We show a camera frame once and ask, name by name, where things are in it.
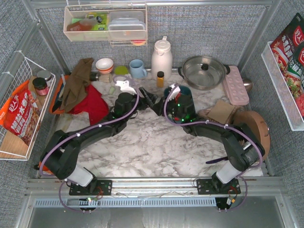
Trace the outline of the green capsule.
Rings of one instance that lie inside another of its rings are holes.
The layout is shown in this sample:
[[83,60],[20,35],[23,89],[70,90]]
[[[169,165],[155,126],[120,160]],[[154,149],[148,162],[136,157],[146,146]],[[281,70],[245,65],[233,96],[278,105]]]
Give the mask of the green capsule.
[[113,87],[113,86],[110,87],[110,89],[109,89],[109,94],[112,95],[114,92],[115,92],[115,87]]

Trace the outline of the red cloth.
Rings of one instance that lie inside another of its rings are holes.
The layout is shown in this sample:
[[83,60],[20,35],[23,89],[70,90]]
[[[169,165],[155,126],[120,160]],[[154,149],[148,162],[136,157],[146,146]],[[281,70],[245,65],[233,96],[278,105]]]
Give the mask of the red cloth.
[[88,113],[90,125],[97,124],[109,113],[109,106],[102,98],[102,94],[93,86],[89,85],[85,88],[86,97],[77,104],[70,114]]

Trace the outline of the teal storage basket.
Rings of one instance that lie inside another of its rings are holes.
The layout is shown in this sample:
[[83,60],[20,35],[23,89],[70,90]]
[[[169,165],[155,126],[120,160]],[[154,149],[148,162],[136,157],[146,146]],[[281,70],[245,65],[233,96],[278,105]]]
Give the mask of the teal storage basket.
[[191,90],[184,86],[184,85],[179,85],[179,93],[176,95],[175,98],[173,98],[172,100],[169,100],[167,102],[167,107],[168,106],[173,106],[173,107],[194,107],[194,101],[193,101],[193,97],[192,97],[192,92]]

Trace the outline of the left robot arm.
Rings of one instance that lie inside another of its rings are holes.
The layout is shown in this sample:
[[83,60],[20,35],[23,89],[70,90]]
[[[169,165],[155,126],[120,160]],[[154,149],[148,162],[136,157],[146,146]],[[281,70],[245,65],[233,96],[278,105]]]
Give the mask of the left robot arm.
[[137,111],[161,112],[163,98],[140,87],[137,94],[120,93],[110,112],[98,123],[74,132],[56,131],[40,157],[40,168],[48,168],[59,180],[68,180],[92,192],[96,176],[77,164],[79,153],[89,145],[120,133]]

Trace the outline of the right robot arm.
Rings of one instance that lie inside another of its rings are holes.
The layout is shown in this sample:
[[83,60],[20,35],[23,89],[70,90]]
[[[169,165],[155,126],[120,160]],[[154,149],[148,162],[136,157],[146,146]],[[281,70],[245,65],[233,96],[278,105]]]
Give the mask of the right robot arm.
[[199,117],[191,95],[181,94],[172,100],[148,95],[146,99],[158,116],[162,115],[171,124],[181,126],[186,133],[207,137],[224,145],[228,161],[213,174],[215,184],[228,184],[247,169],[254,168],[256,162],[262,162],[265,150],[247,124],[223,125]]

